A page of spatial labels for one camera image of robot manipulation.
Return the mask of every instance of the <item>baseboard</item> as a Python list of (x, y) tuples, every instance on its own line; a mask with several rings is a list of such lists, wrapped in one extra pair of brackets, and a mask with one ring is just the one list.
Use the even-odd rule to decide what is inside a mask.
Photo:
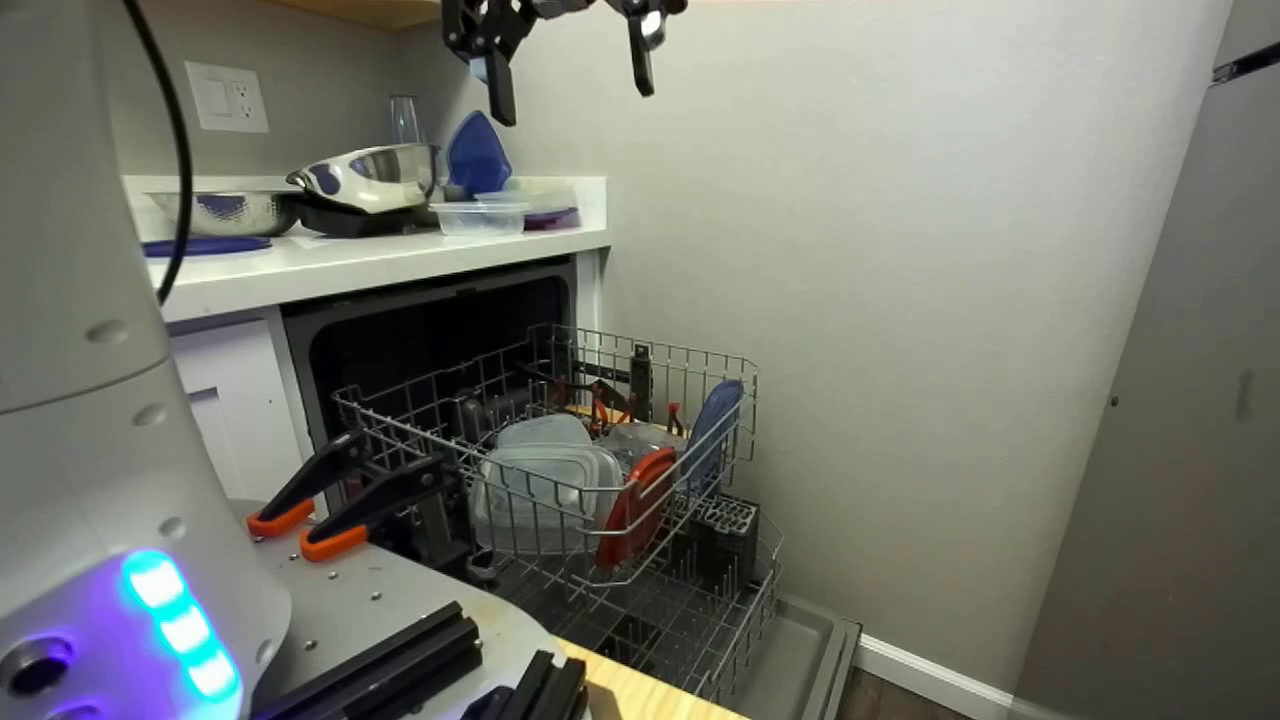
[(861, 637), (856, 669), (973, 720), (1012, 716), (1012, 692), (959, 674), (927, 657), (906, 651), (868, 631)]

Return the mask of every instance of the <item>blue light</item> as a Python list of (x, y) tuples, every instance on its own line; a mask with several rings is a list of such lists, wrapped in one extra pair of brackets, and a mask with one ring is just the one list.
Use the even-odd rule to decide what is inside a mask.
[(177, 669), (205, 698), (226, 698), (241, 689), (234, 657), (172, 557), (158, 546), (125, 557), (125, 585), (145, 605)]

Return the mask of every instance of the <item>electrical outlet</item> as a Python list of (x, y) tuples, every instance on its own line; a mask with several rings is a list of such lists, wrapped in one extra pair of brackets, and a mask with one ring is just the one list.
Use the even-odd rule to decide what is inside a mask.
[(205, 132), (271, 132), (257, 73), (189, 62), (189, 84)]

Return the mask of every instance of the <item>cord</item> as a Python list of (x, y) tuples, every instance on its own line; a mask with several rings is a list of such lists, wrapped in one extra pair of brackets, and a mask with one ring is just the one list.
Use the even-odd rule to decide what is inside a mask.
[(170, 62), (161, 54), (161, 43), (154, 36), (150, 14), (140, 11), (136, 0), (125, 0), (125, 9), (128, 9), (136, 39), (145, 43), (145, 50), (154, 60), (154, 73), (158, 73), (158, 84), (164, 95), (164, 111), (170, 111), (170, 129), (172, 129), (172, 149), (177, 149), (180, 209), (177, 209), (172, 255), (170, 255), (170, 267), (164, 267), (164, 278), (158, 293), (158, 300), (164, 304), (172, 297), (172, 283), (177, 283), (186, 255), (194, 248), (194, 205), (198, 205), (194, 136), (189, 136), (186, 102), (177, 101), (177, 89), (172, 89), (172, 77), (170, 77)]

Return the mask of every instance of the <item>floor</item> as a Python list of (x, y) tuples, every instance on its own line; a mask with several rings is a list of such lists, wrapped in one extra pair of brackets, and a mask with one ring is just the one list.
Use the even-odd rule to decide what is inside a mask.
[(966, 720), (923, 696), (913, 696), (879, 674), (853, 670), (846, 689), (839, 720)]

